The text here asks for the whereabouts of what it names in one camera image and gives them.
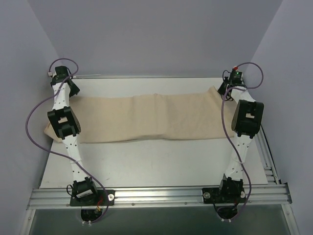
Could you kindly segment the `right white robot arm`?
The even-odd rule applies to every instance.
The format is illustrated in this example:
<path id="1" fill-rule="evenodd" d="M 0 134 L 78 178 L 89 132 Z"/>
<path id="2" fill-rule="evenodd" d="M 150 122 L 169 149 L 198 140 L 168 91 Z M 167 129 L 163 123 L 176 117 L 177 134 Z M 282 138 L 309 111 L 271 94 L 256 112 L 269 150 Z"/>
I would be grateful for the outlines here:
<path id="1" fill-rule="evenodd" d="M 223 202 L 230 201 L 235 194 L 243 191 L 243 174 L 246 173 L 243 164 L 250 143 L 260 131 L 264 111 L 264 104 L 252 98 L 244 85 L 242 76 L 243 73 L 234 67 L 229 73 L 229 77 L 223 78 L 223 83 L 218 89 L 218 93 L 222 97 L 222 127 L 226 138 L 233 147 L 229 165 L 217 190 L 217 196 Z M 237 104 L 231 122 L 231 130 L 234 132 L 233 141 L 227 133 L 224 120 L 226 101 L 235 101 Z"/>

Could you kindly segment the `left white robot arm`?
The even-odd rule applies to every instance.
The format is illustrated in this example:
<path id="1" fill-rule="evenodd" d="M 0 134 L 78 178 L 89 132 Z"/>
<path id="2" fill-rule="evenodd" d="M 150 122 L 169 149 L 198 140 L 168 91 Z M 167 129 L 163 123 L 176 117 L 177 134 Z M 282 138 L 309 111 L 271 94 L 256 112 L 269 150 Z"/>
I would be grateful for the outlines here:
<path id="1" fill-rule="evenodd" d="M 81 132 L 80 123 L 69 105 L 69 98 L 79 93 L 79 88 L 70 79 L 68 68 L 58 66 L 52 75 L 51 86 L 54 91 L 52 110 L 47 113 L 52 129 L 61 143 L 64 144 L 73 174 L 71 196 L 82 200 L 87 205 L 94 205 L 99 193 L 91 177 L 82 170 L 82 158 L 78 137 Z"/>

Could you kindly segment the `beige cloth wrap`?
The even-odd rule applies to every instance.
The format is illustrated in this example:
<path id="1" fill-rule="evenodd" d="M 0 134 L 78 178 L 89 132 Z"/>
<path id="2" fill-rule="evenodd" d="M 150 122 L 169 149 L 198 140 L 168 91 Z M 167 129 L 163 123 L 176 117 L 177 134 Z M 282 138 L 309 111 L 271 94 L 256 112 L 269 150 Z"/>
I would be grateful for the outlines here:
<path id="1" fill-rule="evenodd" d="M 215 87 L 196 94 L 146 94 L 132 97 L 74 97 L 81 143 L 143 139 L 205 140 L 225 138 L 237 103 L 222 102 Z"/>

